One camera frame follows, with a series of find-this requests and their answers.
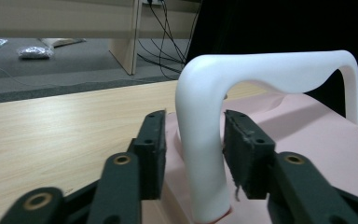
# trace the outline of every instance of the gray carpet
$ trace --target gray carpet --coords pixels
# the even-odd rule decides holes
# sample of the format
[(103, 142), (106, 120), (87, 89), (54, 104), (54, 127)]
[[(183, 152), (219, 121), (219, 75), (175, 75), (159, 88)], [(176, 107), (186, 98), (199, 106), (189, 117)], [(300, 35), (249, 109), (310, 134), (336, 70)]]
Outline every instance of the gray carpet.
[[(8, 38), (0, 48), (0, 103), (62, 95), (82, 91), (97, 91), (177, 79), (178, 73), (137, 59), (136, 74), (129, 76), (108, 50), (107, 39), (86, 39), (86, 42), (56, 48), (48, 60), (21, 60), (17, 49), (45, 47), (35, 38)], [(150, 39), (141, 39), (138, 53), (158, 62), (158, 48)], [(155, 39), (160, 46), (161, 40)], [(188, 40), (175, 40), (182, 52)], [(179, 59), (173, 43), (165, 40), (163, 52)], [(178, 62), (162, 60), (162, 64), (176, 70)]]

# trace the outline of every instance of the pink surface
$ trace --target pink surface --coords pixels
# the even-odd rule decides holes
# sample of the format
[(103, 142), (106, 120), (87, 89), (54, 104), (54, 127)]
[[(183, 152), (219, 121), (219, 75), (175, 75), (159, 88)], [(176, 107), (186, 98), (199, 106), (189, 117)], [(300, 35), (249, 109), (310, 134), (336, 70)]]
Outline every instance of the pink surface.
[[(331, 185), (358, 196), (358, 127), (355, 124), (305, 94), (265, 93), (224, 102), (222, 112), (226, 109), (250, 116), (276, 142), (277, 152), (293, 151), (308, 157)], [(221, 135), (223, 130), (222, 113)], [(167, 116), (166, 138), (165, 183), (175, 200), (165, 204), (187, 223), (192, 223), (175, 113)], [(227, 167), (226, 176), (232, 213), (217, 223), (270, 223), (267, 201), (247, 200), (241, 191), (241, 201), (237, 202), (236, 188)]]

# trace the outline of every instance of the wooden tabletop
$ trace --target wooden tabletop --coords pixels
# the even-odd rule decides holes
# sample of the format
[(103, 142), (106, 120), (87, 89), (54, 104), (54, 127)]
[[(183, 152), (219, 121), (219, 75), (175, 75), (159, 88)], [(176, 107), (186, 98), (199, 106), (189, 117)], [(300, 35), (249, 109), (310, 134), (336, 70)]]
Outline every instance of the wooden tabletop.
[[(32, 189), (67, 195), (97, 180), (147, 114), (174, 112), (175, 88), (169, 81), (0, 104), (0, 218)], [(240, 83), (227, 99), (263, 91)]]

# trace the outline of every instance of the gray floor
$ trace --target gray floor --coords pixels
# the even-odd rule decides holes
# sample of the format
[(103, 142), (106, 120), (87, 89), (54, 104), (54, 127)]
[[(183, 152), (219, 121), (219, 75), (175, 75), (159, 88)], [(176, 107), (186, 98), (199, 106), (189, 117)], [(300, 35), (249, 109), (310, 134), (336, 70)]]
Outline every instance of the gray floor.
[[(45, 47), (35, 38), (8, 38), (0, 48), (0, 103), (31, 99), (80, 91), (95, 91), (149, 82), (177, 79), (179, 74), (145, 62), (138, 57), (136, 74), (129, 76), (109, 52), (108, 39), (86, 39), (85, 42), (56, 48), (48, 60), (21, 60), (17, 49)], [(158, 62), (159, 49), (150, 39), (140, 39), (138, 53)], [(161, 39), (154, 39), (160, 46)], [(188, 40), (175, 39), (175, 44), (185, 53)], [(165, 40), (163, 52), (176, 59), (179, 56), (170, 40)], [(162, 64), (176, 70), (183, 66), (162, 60)]]

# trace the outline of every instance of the white curved handle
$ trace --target white curved handle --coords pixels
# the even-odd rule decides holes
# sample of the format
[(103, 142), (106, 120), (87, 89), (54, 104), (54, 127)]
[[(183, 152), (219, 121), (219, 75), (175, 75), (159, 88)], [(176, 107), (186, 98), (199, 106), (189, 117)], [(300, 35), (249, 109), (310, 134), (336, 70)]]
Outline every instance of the white curved handle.
[(175, 102), (196, 222), (215, 221), (229, 209), (219, 123), (227, 91), (241, 81), (286, 93), (311, 91), (337, 69), (344, 78), (347, 119), (358, 125), (358, 68), (345, 50), (204, 55), (185, 67)]

